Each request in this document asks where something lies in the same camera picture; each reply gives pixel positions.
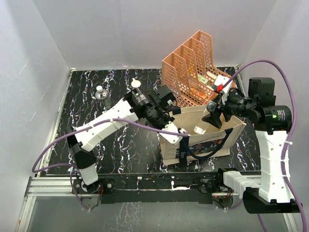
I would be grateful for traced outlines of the cream canvas tote bag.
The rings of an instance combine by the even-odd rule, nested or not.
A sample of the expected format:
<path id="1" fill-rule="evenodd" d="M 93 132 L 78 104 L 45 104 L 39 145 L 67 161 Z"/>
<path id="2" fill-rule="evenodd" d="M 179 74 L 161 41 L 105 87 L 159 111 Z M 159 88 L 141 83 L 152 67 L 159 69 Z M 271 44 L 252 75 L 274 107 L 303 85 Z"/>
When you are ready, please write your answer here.
<path id="1" fill-rule="evenodd" d="M 185 130 L 189 136 L 184 137 L 177 145 L 173 145 L 159 135 L 165 166 L 230 154 L 230 148 L 242 133 L 246 123 L 235 116 L 225 122 L 224 117 L 221 116 L 222 126 L 218 129 L 201 120 L 205 112 L 206 106 L 199 105 L 180 108 L 170 113 L 170 116 L 175 118 L 173 121 L 175 126 Z"/>

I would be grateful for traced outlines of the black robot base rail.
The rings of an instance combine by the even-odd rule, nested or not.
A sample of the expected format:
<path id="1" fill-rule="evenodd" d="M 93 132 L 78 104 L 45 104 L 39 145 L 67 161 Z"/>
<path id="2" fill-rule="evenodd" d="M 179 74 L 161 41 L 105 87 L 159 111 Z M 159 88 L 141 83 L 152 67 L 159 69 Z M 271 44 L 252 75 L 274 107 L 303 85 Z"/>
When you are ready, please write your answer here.
<path id="1" fill-rule="evenodd" d="M 76 192 L 83 199 L 96 197 L 99 204 L 194 202 L 231 207 L 239 202 L 232 190 L 216 186 L 215 173 L 100 174 L 90 186 L 74 177 Z"/>

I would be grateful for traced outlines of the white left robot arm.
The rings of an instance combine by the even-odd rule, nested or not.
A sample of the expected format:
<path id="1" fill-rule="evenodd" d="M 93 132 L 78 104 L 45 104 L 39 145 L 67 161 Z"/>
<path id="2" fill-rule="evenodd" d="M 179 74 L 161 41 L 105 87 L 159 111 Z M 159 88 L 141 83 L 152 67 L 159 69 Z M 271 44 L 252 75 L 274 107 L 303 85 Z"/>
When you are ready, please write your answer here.
<path id="1" fill-rule="evenodd" d="M 84 189 L 94 193 L 100 186 L 96 170 L 97 158 L 93 149 L 127 124 L 145 119 L 145 129 L 155 131 L 170 144 L 177 145 L 182 136 L 173 123 L 174 118 L 169 115 L 175 101 L 175 96 L 167 86 L 150 91 L 135 87 L 101 116 L 84 126 L 68 128 L 67 142 L 82 177 Z"/>

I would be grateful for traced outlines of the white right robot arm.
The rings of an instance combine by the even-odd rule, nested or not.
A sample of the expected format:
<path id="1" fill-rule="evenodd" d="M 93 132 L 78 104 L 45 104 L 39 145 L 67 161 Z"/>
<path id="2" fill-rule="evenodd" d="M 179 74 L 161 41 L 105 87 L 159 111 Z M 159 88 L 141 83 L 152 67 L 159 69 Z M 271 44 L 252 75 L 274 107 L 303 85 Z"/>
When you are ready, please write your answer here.
<path id="1" fill-rule="evenodd" d="M 250 214 L 299 213 L 286 181 L 288 158 L 282 158 L 283 146 L 292 127 L 292 113 L 285 105 L 275 105 L 275 81 L 272 78 L 249 79 L 248 96 L 232 87 L 229 78 L 219 75 L 213 84 L 218 97 L 206 105 L 209 112 L 202 118 L 220 129 L 233 116 L 248 118 L 254 126 L 259 143 L 261 160 L 261 183 L 257 184 L 243 176 L 235 168 L 220 168 L 215 186 L 225 192 L 231 188 L 242 199 Z"/>

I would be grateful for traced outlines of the beige pump bottle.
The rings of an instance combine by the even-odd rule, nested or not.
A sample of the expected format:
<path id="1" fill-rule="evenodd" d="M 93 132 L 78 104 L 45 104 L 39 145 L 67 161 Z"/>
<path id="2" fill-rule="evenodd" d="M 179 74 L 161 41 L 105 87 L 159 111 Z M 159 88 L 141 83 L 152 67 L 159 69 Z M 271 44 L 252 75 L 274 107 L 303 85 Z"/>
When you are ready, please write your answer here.
<path id="1" fill-rule="evenodd" d="M 140 92 L 141 82 L 139 80 L 133 78 L 131 82 L 131 86 L 132 86 L 132 92 L 134 94 L 137 94 L 138 92 Z"/>

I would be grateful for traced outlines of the large clear square bottle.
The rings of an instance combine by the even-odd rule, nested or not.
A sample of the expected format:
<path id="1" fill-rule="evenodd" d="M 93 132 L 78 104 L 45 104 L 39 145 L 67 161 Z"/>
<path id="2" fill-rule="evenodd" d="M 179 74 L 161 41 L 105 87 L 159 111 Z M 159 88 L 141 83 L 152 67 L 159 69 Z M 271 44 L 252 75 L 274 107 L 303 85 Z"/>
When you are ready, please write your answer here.
<path id="1" fill-rule="evenodd" d="M 213 110 L 216 108 L 216 103 L 213 101 L 209 101 L 202 113 L 201 119 L 198 121 L 194 128 L 194 132 L 197 134 L 205 134 L 207 128 L 211 125 L 211 122 L 213 120 L 213 117 L 211 116 L 211 113 L 213 113 Z"/>

